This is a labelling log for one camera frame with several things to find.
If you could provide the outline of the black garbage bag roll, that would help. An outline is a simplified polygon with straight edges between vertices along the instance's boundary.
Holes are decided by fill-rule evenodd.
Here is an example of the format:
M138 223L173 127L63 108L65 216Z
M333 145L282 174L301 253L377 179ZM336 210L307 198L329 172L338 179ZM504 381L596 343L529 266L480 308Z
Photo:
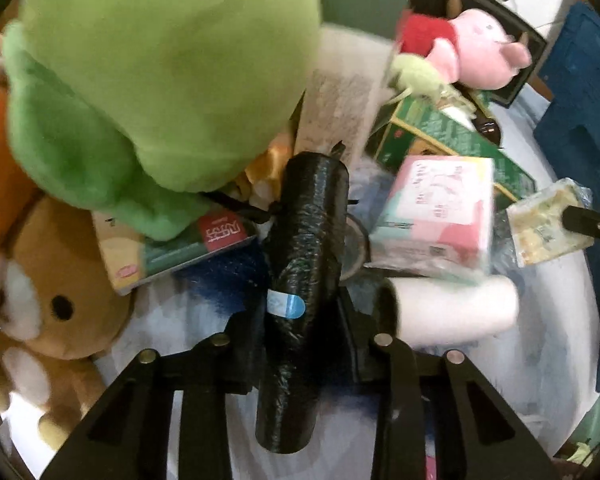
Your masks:
M257 440L294 454L311 440L322 388L322 322L338 288L349 173L340 160L303 152L285 170L270 234L271 284L263 320Z

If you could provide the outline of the white cylinder roll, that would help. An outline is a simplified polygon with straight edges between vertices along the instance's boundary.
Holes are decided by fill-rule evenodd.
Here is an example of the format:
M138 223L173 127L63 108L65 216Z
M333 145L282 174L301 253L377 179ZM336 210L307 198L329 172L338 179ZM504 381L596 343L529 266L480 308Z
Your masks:
M477 285L435 278L388 278L374 313L379 327L414 349L452 347L515 325L519 295L512 280L491 275Z

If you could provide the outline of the large green plush toy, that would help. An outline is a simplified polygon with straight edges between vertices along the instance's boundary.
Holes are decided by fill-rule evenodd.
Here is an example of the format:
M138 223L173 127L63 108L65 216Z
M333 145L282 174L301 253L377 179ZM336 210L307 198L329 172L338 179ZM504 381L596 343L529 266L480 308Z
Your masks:
M22 0L8 142L47 194L170 240L299 102L321 0Z

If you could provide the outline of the green medicine box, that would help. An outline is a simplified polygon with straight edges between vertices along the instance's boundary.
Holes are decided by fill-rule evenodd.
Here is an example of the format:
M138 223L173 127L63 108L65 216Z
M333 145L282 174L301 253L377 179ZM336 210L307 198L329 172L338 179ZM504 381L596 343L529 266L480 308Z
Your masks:
M408 96L383 107L365 151L392 174L398 172L407 155L490 158L494 165L494 200L498 210L536 192L535 180L500 148L424 99Z

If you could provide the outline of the brown glass medicine bottle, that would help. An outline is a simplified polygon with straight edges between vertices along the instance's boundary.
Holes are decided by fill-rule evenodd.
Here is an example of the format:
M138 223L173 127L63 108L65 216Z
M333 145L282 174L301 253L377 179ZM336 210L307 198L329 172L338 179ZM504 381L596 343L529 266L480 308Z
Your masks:
M489 110L486 95L476 90L467 91L467 99L475 105L475 118L471 121L478 133L496 146L502 144L502 132L498 121Z

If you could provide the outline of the brown bear plush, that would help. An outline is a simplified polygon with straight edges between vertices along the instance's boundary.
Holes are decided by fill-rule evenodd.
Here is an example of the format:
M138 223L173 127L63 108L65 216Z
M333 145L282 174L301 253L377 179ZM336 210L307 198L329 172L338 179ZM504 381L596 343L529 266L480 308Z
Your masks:
M59 450L104 392L92 359L131 310L110 284L90 213L38 198L0 248L0 412L19 394Z

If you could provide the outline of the yellow snack packet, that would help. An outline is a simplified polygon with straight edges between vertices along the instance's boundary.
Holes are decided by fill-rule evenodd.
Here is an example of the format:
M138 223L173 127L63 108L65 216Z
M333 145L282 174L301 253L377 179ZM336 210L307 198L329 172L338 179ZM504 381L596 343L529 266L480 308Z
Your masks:
M508 206L506 226L517 266L535 266L593 246L592 236L569 231L562 224L568 207L588 209L592 201L589 188L563 178Z

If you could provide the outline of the small green frog plush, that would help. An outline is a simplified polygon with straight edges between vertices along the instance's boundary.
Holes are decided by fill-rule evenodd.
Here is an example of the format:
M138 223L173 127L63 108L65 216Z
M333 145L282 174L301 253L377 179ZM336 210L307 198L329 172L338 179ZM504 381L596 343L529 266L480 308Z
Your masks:
M456 105L463 97L444 81L434 64L417 54L399 54L391 64L389 86L394 95L387 104L407 98L424 98L434 106Z

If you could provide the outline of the small book with red label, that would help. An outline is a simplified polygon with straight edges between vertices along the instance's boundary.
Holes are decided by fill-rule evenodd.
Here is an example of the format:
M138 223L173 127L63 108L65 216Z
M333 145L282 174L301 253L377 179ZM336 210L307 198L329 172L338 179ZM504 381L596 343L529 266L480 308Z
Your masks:
M208 212L166 242L137 233L100 212L94 212L92 220L109 281L121 296L257 237L252 222L226 209Z

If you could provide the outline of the blue plastic storage crate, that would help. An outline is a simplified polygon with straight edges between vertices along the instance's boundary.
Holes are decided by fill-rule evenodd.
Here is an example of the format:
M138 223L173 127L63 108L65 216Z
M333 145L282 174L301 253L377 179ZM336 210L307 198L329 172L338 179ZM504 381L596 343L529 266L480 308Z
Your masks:
M535 140L556 176L590 188L600 211L600 17L587 4L571 7L540 77L553 99L534 129ZM600 312L600 242L586 256Z

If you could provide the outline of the white green carton box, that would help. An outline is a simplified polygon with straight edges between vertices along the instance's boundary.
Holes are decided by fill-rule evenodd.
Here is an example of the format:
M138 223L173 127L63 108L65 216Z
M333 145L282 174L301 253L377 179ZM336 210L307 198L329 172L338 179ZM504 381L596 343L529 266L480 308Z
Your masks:
M395 53L390 39L324 24L317 64L303 96L294 151L329 154L341 145L342 162L349 169L356 166Z

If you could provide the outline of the pink white medicine box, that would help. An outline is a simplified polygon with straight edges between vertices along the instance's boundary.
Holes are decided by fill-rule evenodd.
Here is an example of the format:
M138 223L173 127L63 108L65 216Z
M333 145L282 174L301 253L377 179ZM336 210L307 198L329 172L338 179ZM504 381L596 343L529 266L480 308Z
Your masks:
M369 266L479 283L490 268L490 158L408 155L370 232Z

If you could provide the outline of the red dress pig plush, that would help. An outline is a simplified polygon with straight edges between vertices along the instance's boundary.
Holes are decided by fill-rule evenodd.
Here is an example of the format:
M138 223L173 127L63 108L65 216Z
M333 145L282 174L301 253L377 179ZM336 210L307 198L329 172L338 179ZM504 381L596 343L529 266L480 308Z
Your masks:
M401 52L426 58L448 84L477 90L501 89L532 63L527 45L510 38L496 18L478 9L450 20L407 14Z

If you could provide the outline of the black framed box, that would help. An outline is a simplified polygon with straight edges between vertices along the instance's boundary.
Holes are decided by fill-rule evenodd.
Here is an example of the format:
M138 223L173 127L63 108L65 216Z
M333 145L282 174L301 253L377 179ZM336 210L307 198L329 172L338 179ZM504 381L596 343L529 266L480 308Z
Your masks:
M406 0L401 51L426 58L448 84L492 93L509 107L546 40L494 0Z

